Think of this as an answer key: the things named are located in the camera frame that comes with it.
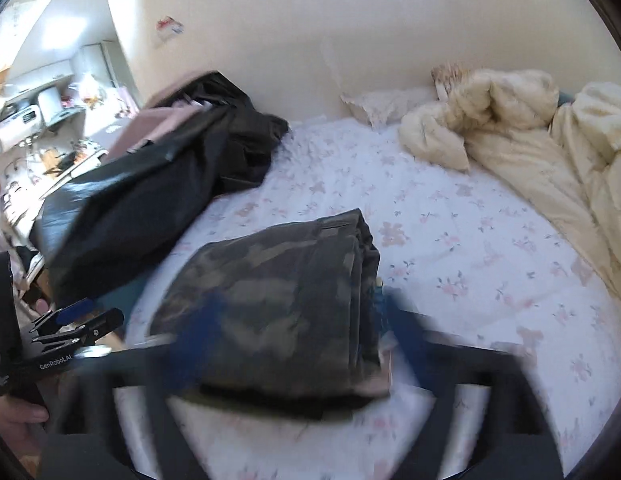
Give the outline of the person's left hand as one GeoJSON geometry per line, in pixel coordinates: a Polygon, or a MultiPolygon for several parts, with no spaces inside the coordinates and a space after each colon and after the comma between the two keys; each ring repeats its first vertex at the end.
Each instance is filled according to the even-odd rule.
{"type": "Polygon", "coordinates": [[[0,437],[18,457],[40,453],[40,444],[30,431],[30,425],[41,425],[48,419],[48,411],[40,405],[0,396],[0,437]]]}

